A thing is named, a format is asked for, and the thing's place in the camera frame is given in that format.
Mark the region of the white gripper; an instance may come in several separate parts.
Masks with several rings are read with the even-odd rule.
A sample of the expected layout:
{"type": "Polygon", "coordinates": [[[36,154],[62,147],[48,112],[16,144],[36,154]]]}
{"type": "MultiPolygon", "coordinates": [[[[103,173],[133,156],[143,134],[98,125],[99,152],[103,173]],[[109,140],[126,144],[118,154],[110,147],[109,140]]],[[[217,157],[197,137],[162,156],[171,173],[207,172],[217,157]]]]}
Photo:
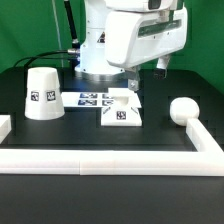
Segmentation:
{"type": "Polygon", "coordinates": [[[129,68],[126,70],[128,88],[138,91],[140,68],[136,65],[159,58],[154,69],[154,77],[165,79],[170,54],[184,47],[186,36],[185,7],[175,11],[171,19],[163,17],[162,11],[154,13],[112,11],[106,19],[105,57],[110,65],[129,68]]]}

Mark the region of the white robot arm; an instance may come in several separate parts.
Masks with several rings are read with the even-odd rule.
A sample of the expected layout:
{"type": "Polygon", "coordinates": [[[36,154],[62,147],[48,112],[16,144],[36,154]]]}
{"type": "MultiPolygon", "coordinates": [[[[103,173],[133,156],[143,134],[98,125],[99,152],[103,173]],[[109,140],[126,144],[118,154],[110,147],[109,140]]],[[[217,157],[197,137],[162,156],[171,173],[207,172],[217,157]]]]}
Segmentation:
{"type": "Polygon", "coordinates": [[[84,0],[86,37],[76,75],[91,81],[128,80],[139,89],[140,66],[157,62],[163,79],[171,54],[184,48],[188,13],[184,0],[84,0]]]}

